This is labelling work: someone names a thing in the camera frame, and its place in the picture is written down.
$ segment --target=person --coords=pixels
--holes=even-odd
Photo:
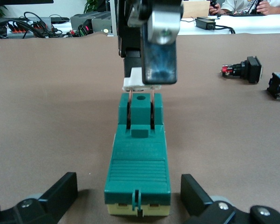
[[[218,3],[214,7],[210,6],[209,13],[210,15],[228,14],[229,12],[250,14],[256,4],[257,0],[225,0],[222,7]],[[261,1],[256,7],[256,12],[263,15],[280,14],[280,0]]]

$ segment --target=power adapter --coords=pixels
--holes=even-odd
[[[201,29],[214,30],[216,22],[209,19],[196,19],[196,26]]]
[[[197,19],[197,20],[210,20],[210,21],[215,21],[215,18],[210,18],[210,17],[207,17],[207,16],[198,16],[196,19]]]

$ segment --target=round hole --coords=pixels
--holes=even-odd
[[[137,96],[137,99],[138,99],[138,100],[144,100],[144,99],[145,99],[145,96]]]
[[[172,32],[168,29],[162,30],[158,37],[157,37],[157,42],[161,45],[167,44],[172,38]]]

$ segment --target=person's hand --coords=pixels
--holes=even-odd
[[[221,9],[221,6],[220,6],[220,4],[217,3],[217,4],[215,4],[215,7],[210,6],[209,13],[210,13],[210,15],[216,15],[220,9]]]
[[[262,13],[263,15],[272,14],[272,8],[268,1],[261,1],[259,5],[256,7],[256,12]]]

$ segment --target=ribbed top surface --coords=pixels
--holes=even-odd
[[[112,160],[110,181],[166,182],[164,160]]]

